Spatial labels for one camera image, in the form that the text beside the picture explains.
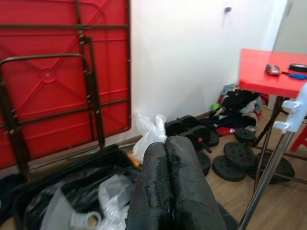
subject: chrome metal pole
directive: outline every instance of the chrome metal pole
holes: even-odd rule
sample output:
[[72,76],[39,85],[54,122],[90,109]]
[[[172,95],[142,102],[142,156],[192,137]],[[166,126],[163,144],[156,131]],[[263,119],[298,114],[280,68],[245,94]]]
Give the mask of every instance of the chrome metal pole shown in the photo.
[[286,151],[294,133],[287,131],[285,134],[281,136],[279,139],[279,142],[273,152],[273,154],[270,157],[270,160],[265,167],[263,171],[263,175],[259,180],[259,183],[256,187],[256,190],[252,196],[252,199],[249,202],[249,205],[238,225],[237,230],[245,230],[263,193],[266,188],[266,186],[269,184],[271,178],[273,177],[273,174],[275,173],[275,170],[280,162],[280,160],[283,157],[284,152]]
[[271,132],[272,132],[272,129],[273,129],[273,122],[275,121],[275,119],[277,118],[278,114],[280,113],[282,102],[283,102],[283,98],[278,96],[276,98],[276,102],[275,102],[275,105],[274,105],[274,108],[273,108],[273,111],[272,111],[271,119],[269,120],[269,122],[267,123],[266,127],[263,130],[263,132],[264,132],[266,130],[266,128],[269,127],[268,130],[267,130],[267,133],[266,133],[263,145],[262,145],[262,149],[261,149],[261,153],[260,153],[260,159],[259,159],[259,162],[258,162],[258,165],[257,165],[256,177],[255,177],[255,183],[254,183],[254,191],[256,190],[257,184],[258,184],[259,179],[260,179],[260,173],[261,173],[261,166],[262,166],[262,162],[263,162],[263,156],[264,156],[264,153],[267,150],[267,147],[268,147],[268,144],[269,144]]

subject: white plastic sheet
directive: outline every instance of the white plastic sheet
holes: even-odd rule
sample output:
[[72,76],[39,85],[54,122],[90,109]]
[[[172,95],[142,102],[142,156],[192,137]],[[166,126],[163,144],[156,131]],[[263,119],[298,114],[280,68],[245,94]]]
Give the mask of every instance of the white plastic sheet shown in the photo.
[[164,143],[167,138],[164,126],[166,117],[157,115],[154,124],[149,117],[136,113],[135,122],[137,130],[143,137],[134,145],[132,157],[143,164],[144,153],[148,146],[154,142]]
[[125,230],[132,187],[127,177],[117,174],[100,184],[98,200],[104,219],[97,230]]

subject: tape roll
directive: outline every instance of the tape roll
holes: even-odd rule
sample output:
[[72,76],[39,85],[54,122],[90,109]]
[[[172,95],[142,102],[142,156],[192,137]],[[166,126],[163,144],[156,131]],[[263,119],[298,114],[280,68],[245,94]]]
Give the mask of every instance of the tape roll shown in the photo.
[[289,66],[289,70],[296,71],[296,72],[307,73],[307,65],[303,65],[303,64],[291,64],[291,65]]
[[[90,226],[90,218],[95,219],[93,226]],[[74,228],[81,228],[87,230],[95,230],[101,223],[101,215],[99,212],[78,213],[74,212],[71,215],[71,226]]]

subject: black round object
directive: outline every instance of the black round object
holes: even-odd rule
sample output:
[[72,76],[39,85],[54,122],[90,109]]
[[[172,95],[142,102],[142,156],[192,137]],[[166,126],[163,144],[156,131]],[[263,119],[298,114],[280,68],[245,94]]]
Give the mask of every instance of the black round object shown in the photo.
[[[267,163],[269,162],[270,157],[271,157],[271,153],[269,153],[269,152],[264,153],[262,165],[261,165],[262,169],[264,169],[266,167]],[[259,160],[260,160],[260,153],[257,154],[257,156],[256,156],[257,164],[258,164]],[[276,173],[282,174],[282,175],[285,175],[285,176],[290,176],[290,177],[295,176],[295,171],[294,171],[291,163],[289,161],[287,161],[285,158],[282,158],[281,161],[279,162],[277,169],[276,169]],[[256,171],[255,170],[248,172],[248,174],[251,178],[253,178],[253,179],[256,178]],[[287,182],[287,181],[290,181],[290,180],[286,179],[286,178],[279,177],[279,176],[273,176],[271,181],[270,181],[270,184],[276,184],[276,183]]]
[[246,172],[227,162],[225,156],[218,156],[213,160],[212,169],[221,178],[227,181],[242,181]]
[[208,144],[210,141],[211,133],[210,130],[206,126],[196,126],[189,130],[190,132],[194,133],[195,136],[198,138],[201,138],[200,141],[202,141],[205,144]]
[[202,172],[205,176],[208,175],[209,169],[211,167],[211,160],[208,156],[206,156],[205,154],[203,154],[202,152],[196,152],[198,161],[201,164],[201,169]]
[[229,142],[224,145],[224,153],[230,164],[242,170],[252,170],[256,167],[256,156],[253,150],[239,142]]
[[[256,169],[253,169],[253,170],[248,170],[247,171],[247,174],[250,178],[252,178],[253,180],[256,178]],[[270,183],[269,184],[276,184],[278,183],[278,181],[275,180],[274,176],[273,178],[271,179]]]
[[168,123],[165,124],[165,132],[166,135],[169,136],[176,136],[179,133],[182,133],[184,131],[186,131],[186,127],[183,125],[182,122],[180,121],[170,121]]
[[256,135],[252,131],[244,128],[237,129],[235,131],[235,137],[241,143],[254,142],[257,139]]
[[206,143],[209,147],[217,146],[220,142],[220,137],[216,132],[210,131],[210,140]]
[[303,65],[303,64],[291,64],[289,66],[289,70],[296,71],[296,72],[307,73],[307,66]]
[[202,147],[200,148],[200,144],[198,143],[198,138],[197,136],[194,135],[194,133],[187,131],[187,132],[180,133],[179,136],[188,138],[192,142],[195,150],[202,149]]
[[199,121],[195,117],[190,115],[183,116],[179,119],[179,121],[182,122],[188,129],[200,125]]

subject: red table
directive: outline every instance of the red table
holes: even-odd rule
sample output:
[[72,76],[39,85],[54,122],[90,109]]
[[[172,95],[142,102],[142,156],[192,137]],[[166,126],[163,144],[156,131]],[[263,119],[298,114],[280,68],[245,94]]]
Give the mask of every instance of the red table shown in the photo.
[[[253,147],[261,149],[260,160],[257,166],[254,194],[243,215],[243,218],[239,223],[237,228],[238,230],[246,229],[248,222],[264,192],[264,189],[271,180],[271,177],[275,172],[282,155],[307,161],[307,158],[285,153],[293,133],[286,133],[286,135],[282,135],[274,151],[267,149],[273,123],[278,114],[283,111],[282,104],[284,100],[287,100],[287,98],[296,98],[306,83],[306,80],[293,79],[286,74],[282,74],[279,77],[269,76],[264,72],[264,70],[266,65],[270,64],[277,65],[281,71],[288,72],[288,67],[292,63],[307,65],[307,55],[253,49],[242,49],[241,51],[239,87],[244,90],[254,92],[275,94],[277,95],[277,99],[269,122],[258,136],[257,140],[253,143]],[[263,142],[263,146],[258,147],[257,145],[264,135],[266,135],[266,137]],[[263,172],[263,176],[260,179],[263,155],[266,151],[272,152],[272,156]],[[274,175],[307,184],[307,181],[298,178],[292,178],[280,174]]]
[[307,65],[307,54],[242,49],[239,87],[254,92],[296,98],[307,80],[297,80],[286,74],[273,77],[264,72],[267,64],[277,65],[281,71],[288,72],[291,63]]

